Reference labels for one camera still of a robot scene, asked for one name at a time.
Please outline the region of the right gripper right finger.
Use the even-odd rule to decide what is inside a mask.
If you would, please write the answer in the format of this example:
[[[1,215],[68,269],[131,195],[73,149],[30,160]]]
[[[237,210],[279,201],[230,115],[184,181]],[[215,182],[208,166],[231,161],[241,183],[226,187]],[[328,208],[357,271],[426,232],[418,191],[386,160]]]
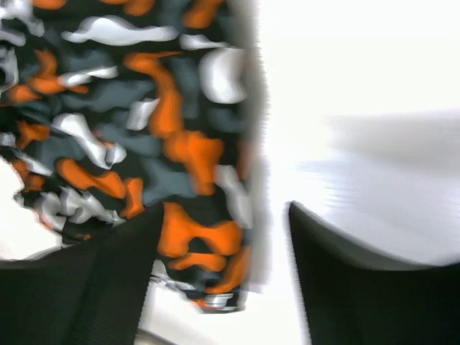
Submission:
[[[457,344],[459,264],[385,256],[297,202],[288,209],[313,344]]]

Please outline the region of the orange black camouflage shorts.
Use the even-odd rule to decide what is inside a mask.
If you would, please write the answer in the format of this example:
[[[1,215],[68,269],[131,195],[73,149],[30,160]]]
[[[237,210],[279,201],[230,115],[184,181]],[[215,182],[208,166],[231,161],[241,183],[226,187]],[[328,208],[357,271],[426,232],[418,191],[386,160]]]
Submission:
[[[253,1],[3,1],[1,157],[64,244],[165,205],[153,278],[240,311],[260,88]]]

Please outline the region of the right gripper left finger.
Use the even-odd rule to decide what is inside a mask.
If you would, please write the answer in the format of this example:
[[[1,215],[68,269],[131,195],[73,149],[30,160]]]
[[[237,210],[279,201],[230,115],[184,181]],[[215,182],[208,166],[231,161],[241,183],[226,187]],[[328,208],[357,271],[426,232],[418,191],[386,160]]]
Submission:
[[[1,343],[133,344],[163,215],[157,204],[95,239],[1,261]]]

